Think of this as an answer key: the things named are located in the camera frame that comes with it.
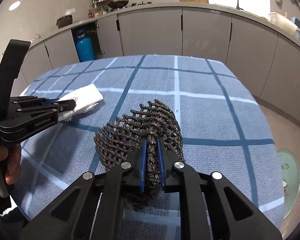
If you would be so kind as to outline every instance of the metal screw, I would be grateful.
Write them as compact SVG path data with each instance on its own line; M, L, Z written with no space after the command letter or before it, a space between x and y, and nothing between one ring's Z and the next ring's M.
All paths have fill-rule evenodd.
M121 168L123 169L128 169L131 167L131 163L125 162L125 163L121 163Z
M214 179L221 179L222 178L222 174L220 172L216 171L216 172L212 173L212 177Z
M85 172L82 177L84 179L91 179L92 178L92 173L91 172Z
M174 166L175 166L177 169L182 169L182 168L185 166L185 164L182 163L182 162L176 162L176 163L174 163Z

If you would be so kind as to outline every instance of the floor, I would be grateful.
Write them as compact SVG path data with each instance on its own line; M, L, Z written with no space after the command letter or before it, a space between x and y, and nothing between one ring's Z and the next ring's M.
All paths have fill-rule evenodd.
M270 125L277 150L286 149L292 152L300 167L300 128L270 109L263 106L260 107ZM290 214L284 219L281 225L280 231L283 239L289 236L299 222L300 192Z

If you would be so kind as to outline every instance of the ceiling light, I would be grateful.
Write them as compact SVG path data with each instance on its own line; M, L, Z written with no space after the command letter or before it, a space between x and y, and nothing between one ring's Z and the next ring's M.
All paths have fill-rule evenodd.
M20 5L20 1L17 1L15 3L13 3L12 5L10 5L9 7L9 11L14 10L15 8L17 8Z

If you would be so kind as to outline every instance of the white paper towel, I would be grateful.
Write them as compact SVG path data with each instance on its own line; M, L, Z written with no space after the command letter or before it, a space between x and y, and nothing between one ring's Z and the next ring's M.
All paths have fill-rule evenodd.
M69 94L66 94L58 101L70 100L73 99L75 101L75 108L70 111L61 112L58 115L58 121L67 121L69 122L73 115L85 113L91 110L95 105L103 100L103 96L96 88L94 84L79 88Z

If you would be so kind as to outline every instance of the cooking pot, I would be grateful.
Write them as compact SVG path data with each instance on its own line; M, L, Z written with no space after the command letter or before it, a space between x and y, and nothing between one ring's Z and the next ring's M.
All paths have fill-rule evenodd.
M62 16L57 20L57 23L56 23L56 25L58 26L58 29L60 29L64 26L67 26L69 24L72 24L72 15Z

